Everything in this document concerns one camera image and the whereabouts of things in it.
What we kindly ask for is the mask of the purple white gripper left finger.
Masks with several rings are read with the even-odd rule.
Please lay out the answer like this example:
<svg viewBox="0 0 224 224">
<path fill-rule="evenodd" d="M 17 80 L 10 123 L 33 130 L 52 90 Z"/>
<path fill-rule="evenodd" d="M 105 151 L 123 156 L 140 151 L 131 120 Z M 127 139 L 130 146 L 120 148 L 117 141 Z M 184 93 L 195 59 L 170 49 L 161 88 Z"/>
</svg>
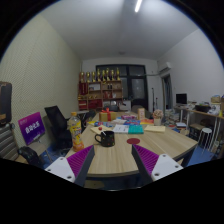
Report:
<svg viewBox="0 0 224 224">
<path fill-rule="evenodd" d="M 83 187 L 94 156 L 94 146 L 91 145 L 68 158 L 59 157 L 46 171 Z"/>
</svg>

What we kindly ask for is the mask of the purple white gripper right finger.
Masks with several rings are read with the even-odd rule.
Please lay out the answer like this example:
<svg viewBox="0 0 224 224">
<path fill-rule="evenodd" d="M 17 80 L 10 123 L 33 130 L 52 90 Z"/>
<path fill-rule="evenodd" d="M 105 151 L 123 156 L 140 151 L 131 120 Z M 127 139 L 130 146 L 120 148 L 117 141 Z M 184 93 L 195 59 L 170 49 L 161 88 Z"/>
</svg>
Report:
<svg viewBox="0 0 224 224">
<path fill-rule="evenodd" d="M 144 185 L 182 169 L 182 166 L 167 154 L 157 155 L 140 145 L 132 145 L 132 155 Z"/>
</svg>

